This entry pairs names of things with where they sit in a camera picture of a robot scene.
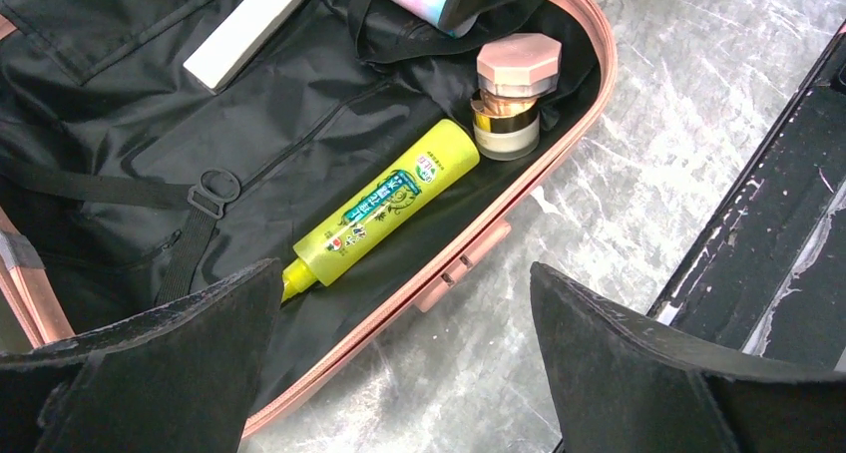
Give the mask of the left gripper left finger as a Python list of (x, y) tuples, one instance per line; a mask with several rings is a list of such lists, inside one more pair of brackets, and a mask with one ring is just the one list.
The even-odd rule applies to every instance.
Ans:
[(234, 452), (276, 320), (264, 259), (122, 321), (1, 357), (5, 452)]

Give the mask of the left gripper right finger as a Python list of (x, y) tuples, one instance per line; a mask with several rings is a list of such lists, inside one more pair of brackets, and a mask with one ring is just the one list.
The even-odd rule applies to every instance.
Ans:
[(841, 452), (842, 373), (678, 331), (536, 262), (530, 297), (562, 452)]

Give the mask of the green yellow bottle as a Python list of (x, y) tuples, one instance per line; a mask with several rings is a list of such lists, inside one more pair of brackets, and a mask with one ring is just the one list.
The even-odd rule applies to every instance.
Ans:
[(281, 301), (329, 286), (425, 205), (480, 162), (474, 141), (441, 120), (381, 174), (293, 246)]

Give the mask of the pink hard-shell suitcase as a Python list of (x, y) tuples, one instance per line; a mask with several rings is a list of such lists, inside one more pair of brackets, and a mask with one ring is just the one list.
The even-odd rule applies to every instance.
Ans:
[[(241, 438), (305, 402), (406, 309), (429, 308), (606, 106), (595, 0), (448, 0), (454, 38), (390, 0), (304, 0), (221, 91), (184, 61), (242, 0), (1, 0), (1, 290), (34, 349), (281, 263)], [(282, 302), (293, 246), (441, 120), (474, 141), (477, 56), (562, 43), (540, 140), (479, 164), (329, 286)]]

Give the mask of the white cosmetic box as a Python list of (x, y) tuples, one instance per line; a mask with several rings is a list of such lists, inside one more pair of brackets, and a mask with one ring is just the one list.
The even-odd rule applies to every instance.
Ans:
[(210, 91), (221, 91), (303, 1), (242, 0), (183, 67)]

